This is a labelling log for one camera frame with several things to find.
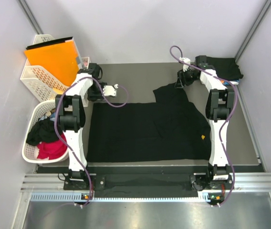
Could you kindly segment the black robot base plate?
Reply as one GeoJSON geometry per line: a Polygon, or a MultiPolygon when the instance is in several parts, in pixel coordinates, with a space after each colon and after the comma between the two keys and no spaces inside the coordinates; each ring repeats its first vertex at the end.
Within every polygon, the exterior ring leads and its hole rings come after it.
{"type": "MultiPolygon", "coordinates": [[[[205,176],[206,166],[88,167],[95,198],[192,198],[194,176],[205,176]]],[[[224,188],[231,189],[233,180],[224,188]]]]}

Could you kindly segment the black t shirt flower print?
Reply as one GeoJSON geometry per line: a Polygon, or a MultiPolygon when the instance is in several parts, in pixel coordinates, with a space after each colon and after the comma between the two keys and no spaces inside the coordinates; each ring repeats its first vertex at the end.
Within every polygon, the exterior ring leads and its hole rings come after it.
{"type": "Polygon", "coordinates": [[[210,125],[173,84],[153,91],[153,103],[96,103],[90,122],[87,160],[125,163],[208,160],[210,125]]]}

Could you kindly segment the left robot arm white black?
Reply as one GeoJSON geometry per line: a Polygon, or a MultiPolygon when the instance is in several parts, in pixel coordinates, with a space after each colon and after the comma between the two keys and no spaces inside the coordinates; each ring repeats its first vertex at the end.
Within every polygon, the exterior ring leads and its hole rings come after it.
{"type": "Polygon", "coordinates": [[[62,95],[55,97],[55,122],[63,132],[63,144],[67,146],[69,155],[68,175],[65,177],[65,190],[93,190],[92,179],[86,169],[83,146],[83,127],[86,123],[84,107],[88,99],[100,99],[102,90],[98,80],[102,78],[102,68],[96,63],[90,63],[87,68],[80,69],[76,79],[62,95]]]}

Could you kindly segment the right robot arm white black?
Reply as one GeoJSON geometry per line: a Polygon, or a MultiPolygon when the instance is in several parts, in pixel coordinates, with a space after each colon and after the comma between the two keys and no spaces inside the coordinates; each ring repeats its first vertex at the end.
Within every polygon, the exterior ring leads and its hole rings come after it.
{"type": "Polygon", "coordinates": [[[206,103],[206,118],[211,128],[211,155],[205,176],[194,176],[193,186],[199,190],[223,188],[226,182],[231,182],[227,156],[227,129],[231,113],[235,111],[235,91],[223,84],[212,65],[208,65],[206,57],[200,56],[195,65],[185,57],[179,57],[178,62],[183,69],[178,72],[177,86],[183,87],[199,80],[208,91],[206,103]]]}

